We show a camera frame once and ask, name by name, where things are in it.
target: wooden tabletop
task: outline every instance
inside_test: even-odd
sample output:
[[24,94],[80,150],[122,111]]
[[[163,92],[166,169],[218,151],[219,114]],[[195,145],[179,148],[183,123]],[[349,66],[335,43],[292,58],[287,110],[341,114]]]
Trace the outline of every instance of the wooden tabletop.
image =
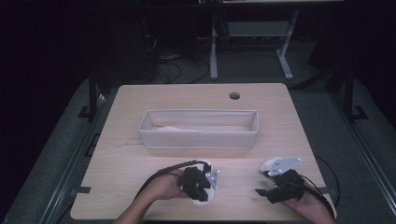
[[[240,99],[230,98],[238,92]],[[257,110],[259,133],[253,149],[146,149],[138,126],[149,109]],[[132,202],[149,176],[184,161],[210,160],[220,170],[215,199],[203,206],[191,199],[158,201],[145,220],[296,220],[281,203],[271,204],[255,189],[273,189],[259,173],[265,160],[301,158],[295,168],[320,188],[324,181],[285,85],[194,84],[120,87],[71,216],[115,219]]]

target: hand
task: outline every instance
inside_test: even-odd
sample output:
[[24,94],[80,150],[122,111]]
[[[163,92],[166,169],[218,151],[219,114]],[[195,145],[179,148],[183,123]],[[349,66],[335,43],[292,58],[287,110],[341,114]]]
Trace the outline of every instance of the hand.
[[[304,184],[315,192],[318,192],[317,189],[310,186],[308,183],[305,182]],[[323,202],[306,191],[300,200],[290,199],[284,201],[283,204],[311,223],[335,223]]]
[[146,186],[141,194],[150,195],[153,202],[176,197],[187,198],[189,196],[177,185],[178,177],[183,173],[182,170],[174,170],[167,175],[158,176]]

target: white metal desk leg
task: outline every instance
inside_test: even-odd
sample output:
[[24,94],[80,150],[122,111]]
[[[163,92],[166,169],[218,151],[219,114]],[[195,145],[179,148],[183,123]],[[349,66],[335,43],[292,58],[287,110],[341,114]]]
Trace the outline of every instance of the white metal desk leg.
[[298,10],[293,11],[293,14],[291,15],[291,18],[289,21],[288,30],[286,31],[286,34],[285,34],[285,42],[283,43],[283,46],[281,49],[276,50],[277,58],[279,59],[280,66],[282,67],[283,73],[285,74],[285,78],[287,80],[292,80],[293,74],[290,71],[288,61],[286,61],[286,58],[285,58],[285,54],[286,54],[286,51],[288,50],[291,35],[293,34],[293,29],[294,29],[294,25],[297,21],[298,12],[299,12]]
[[218,79],[218,59],[216,58],[216,31],[212,26],[212,50],[210,50],[210,78]]

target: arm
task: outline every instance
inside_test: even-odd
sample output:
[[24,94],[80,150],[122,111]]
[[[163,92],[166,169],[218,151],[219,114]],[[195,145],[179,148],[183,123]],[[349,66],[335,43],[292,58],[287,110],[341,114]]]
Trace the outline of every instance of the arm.
[[188,197],[177,185],[180,175],[183,175],[183,171],[175,170],[169,175],[161,175],[152,180],[113,224],[141,223],[143,216],[155,201]]
[[[315,188],[305,182],[305,185],[312,190],[318,192]],[[307,221],[315,224],[334,224],[326,206],[317,199],[314,195],[304,192],[303,197],[296,201],[294,199],[283,202],[287,207],[291,208],[294,212],[305,218]]]

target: storage box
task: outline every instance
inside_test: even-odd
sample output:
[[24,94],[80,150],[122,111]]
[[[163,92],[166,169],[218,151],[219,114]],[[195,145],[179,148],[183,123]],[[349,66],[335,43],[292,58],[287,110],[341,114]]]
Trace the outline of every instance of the storage box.
[[146,148],[251,149],[255,110],[148,110],[139,126]]

